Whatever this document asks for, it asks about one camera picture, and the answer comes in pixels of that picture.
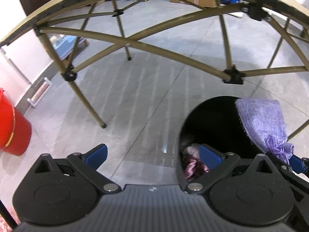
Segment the purple satin bow scrunchie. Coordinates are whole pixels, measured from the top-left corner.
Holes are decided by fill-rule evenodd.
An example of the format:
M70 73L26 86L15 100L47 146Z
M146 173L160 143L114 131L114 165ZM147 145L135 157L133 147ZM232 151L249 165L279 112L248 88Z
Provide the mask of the purple satin bow scrunchie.
M201 161L201 159L197 159L192 156L183 157L182 169L188 182L192 182L193 180L210 171L209 168Z

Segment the lilac drawstring pouch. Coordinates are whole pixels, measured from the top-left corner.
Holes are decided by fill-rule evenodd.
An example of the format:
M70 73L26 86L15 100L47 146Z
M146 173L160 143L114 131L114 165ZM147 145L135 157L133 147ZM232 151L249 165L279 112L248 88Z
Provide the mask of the lilac drawstring pouch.
M290 164L294 145L288 142L286 126L278 100L240 98L235 105L249 139L264 154Z

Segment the white yellow plush hamster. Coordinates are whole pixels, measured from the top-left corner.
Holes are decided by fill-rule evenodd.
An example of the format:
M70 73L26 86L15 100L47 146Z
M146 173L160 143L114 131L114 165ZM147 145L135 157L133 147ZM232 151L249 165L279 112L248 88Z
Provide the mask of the white yellow plush hamster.
M200 148L200 144L197 143L192 143L189 146L187 146L184 150L183 150L183 155L186 156L191 156L194 157L196 159L199 159L199 148Z

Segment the black round trash bin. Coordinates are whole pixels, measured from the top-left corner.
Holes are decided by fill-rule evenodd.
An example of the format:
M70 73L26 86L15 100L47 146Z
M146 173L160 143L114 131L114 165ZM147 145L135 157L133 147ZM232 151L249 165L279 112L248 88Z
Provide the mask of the black round trash bin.
M253 159L262 151L252 143L240 120L235 96L217 96L200 103L187 116L179 134L177 177L187 181L182 169L183 150L192 143L206 144L220 153L233 152Z

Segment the red plastic bucket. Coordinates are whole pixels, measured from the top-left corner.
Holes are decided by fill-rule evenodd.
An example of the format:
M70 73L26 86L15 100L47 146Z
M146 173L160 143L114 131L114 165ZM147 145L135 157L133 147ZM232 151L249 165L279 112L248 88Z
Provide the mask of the red plastic bucket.
M1 152L21 156L30 143L31 123L16 109L1 88Z

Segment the white floor squeegee mop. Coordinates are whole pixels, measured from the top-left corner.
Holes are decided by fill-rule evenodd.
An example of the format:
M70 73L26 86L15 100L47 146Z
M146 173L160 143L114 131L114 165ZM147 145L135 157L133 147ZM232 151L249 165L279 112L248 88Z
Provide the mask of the white floor squeegee mop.
M32 108L35 108L42 96L52 85L48 77L40 77L35 83L32 83L28 77L17 67L17 65L7 56L5 50L1 48L1 54L8 64L17 72L17 74L30 86L32 92L27 97L27 102Z

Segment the pink fluffy rug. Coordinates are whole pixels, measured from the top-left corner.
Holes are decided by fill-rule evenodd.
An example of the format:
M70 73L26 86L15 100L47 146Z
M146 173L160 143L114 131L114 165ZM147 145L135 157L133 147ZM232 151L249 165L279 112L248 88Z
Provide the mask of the pink fluffy rug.
M4 220L2 215L0 215L0 232L11 232L12 229L7 224L7 222Z

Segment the light blue stool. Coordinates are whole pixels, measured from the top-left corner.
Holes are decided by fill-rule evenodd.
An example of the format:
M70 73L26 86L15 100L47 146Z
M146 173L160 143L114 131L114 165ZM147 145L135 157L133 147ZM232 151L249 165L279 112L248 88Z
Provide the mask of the light blue stool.
M49 40L51 41L53 48L58 54L61 60L67 59L71 54L77 36L69 36L62 34L54 34L49 36Z

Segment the folding slatted camping table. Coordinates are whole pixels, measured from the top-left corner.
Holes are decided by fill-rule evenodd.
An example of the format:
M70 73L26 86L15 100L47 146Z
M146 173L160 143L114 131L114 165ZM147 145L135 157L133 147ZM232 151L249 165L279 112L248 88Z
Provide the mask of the folding slatted camping table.
M308 28L308 9L296 2L295 0L240 0L240 3L238 4L225 6L217 5L216 7L209 9L199 6L197 12L164 21L160 24L146 28L141 32L135 33L129 37L125 37L123 35L114 36L100 32L92 32L87 31L84 28L71 29L60 27L61 23L66 23L79 19L87 21L90 18L96 17L96 13L94 12L88 12L87 14L79 14L71 17L63 17L63 14L67 11L78 9L85 5L95 6L100 1L103 0L51 0L45 5L41 6L39 9L35 10L23 21L21 21L14 29L12 29L1 40L1 45L9 45L28 31L34 30L36 32L36 35L39 37L41 43L45 47L47 53L55 62L63 78L70 84L70 87L74 90L81 102L90 111L90 113L99 123L99 125L103 128L106 127L106 124L102 121L100 116L93 109L93 107L85 98L79 87L76 85L76 74L82 69L98 61L99 59L102 59L103 57L106 57L107 55L121 48L135 48L171 59L173 61L181 62L187 66L191 66L193 68L211 74L215 77L218 77L222 79L223 82L228 84L242 84L244 77L258 77L272 74L285 74L308 71L308 59L296 44L296 36L290 34L287 27L280 26L279 23L271 15L269 15L269 11L272 10L278 12L281 15L284 15L288 20L293 20L301 24L303 27ZM196 61L176 52L159 48L143 42L143 39L146 37L157 34L167 29L174 28L176 26L213 16L223 17L225 14L234 12L246 13L251 19L257 21L266 21L277 33L280 34L281 38L290 45L290 47L302 61L302 65L279 68L267 67L265 69L238 71L236 67L232 64L226 27L222 27L224 48L226 54L225 70L219 70L217 68L209 66L208 64ZM110 46L102 50L98 54L90 57L77 67L72 67L69 63L63 63L60 60L60 57L56 53L51 41L48 38L48 34L64 34L69 36L76 36L77 38L90 38L95 40L101 40L110 43Z

